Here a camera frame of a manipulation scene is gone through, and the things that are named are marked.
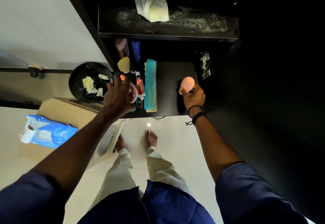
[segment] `blue comb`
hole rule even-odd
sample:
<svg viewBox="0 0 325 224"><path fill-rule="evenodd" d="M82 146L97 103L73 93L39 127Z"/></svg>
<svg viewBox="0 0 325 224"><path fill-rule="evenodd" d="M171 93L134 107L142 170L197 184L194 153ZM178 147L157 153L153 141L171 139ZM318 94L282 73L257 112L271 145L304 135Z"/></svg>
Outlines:
<svg viewBox="0 0 325 224"><path fill-rule="evenodd" d="M157 109L156 70L157 62L148 59L146 64L146 84L144 90L146 94L144 97L145 110Z"/></svg>

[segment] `wristband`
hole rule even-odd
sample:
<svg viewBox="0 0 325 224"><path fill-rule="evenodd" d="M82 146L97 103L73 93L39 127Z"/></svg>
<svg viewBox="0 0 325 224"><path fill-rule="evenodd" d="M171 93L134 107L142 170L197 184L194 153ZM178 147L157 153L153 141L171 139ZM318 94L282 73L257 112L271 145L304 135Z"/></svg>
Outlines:
<svg viewBox="0 0 325 224"><path fill-rule="evenodd" d="M189 111L190 111L192 108L194 108L194 107L200 107L201 110L204 112L203 107L202 107L201 105L193 105L193 106L191 106L191 107L189 108L189 110L187 111L187 114L188 114L188 115L189 115Z"/></svg>
<svg viewBox="0 0 325 224"><path fill-rule="evenodd" d="M186 122L186 125L192 125L192 124L195 125L196 120L201 116L208 117L205 112L198 112L195 116L193 116L192 121Z"/></svg>

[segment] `bare foot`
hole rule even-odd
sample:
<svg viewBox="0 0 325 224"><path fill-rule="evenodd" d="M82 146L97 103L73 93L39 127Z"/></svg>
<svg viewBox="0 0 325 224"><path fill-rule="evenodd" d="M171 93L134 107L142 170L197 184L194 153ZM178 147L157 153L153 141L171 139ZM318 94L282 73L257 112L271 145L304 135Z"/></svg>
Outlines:
<svg viewBox="0 0 325 224"><path fill-rule="evenodd" d="M115 149L116 149L117 153L119 153L121 149L126 149L124 138L121 134L120 134L119 138L117 139L117 142L115 144Z"/></svg>
<svg viewBox="0 0 325 224"><path fill-rule="evenodd" d="M147 145L157 148L158 136L153 131L147 132Z"/></svg>

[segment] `open cabinet door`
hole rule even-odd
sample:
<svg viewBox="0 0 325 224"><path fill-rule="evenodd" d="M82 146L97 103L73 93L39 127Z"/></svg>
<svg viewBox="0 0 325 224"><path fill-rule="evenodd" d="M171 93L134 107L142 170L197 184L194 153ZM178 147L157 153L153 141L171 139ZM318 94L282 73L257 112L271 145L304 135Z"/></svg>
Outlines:
<svg viewBox="0 0 325 224"><path fill-rule="evenodd" d="M211 75L199 83L204 108L277 193L324 223L324 78L315 65L299 65L274 45L238 40L222 57L210 51Z"/></svg>

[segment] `white pants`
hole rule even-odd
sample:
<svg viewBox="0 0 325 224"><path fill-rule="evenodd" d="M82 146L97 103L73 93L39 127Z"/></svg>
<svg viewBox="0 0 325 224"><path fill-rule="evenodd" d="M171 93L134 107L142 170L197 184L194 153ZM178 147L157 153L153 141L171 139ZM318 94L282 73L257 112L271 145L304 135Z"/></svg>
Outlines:
<svg viewBox="0 0 325 224"><path fill-rule="evenodd" d="M147 165L149 180L160 181L172 186L178 187L184 192L191 194L185 180L175 171L175 167L169 161L161 157L156 148L150 146L147 150ZM131 154L127 149L121 149L113 166L106 173L103 185L100 188L89 210L97 203L112 193L122 190L128 190L136 187L131 176L133 169L131 163Z"/></svg>

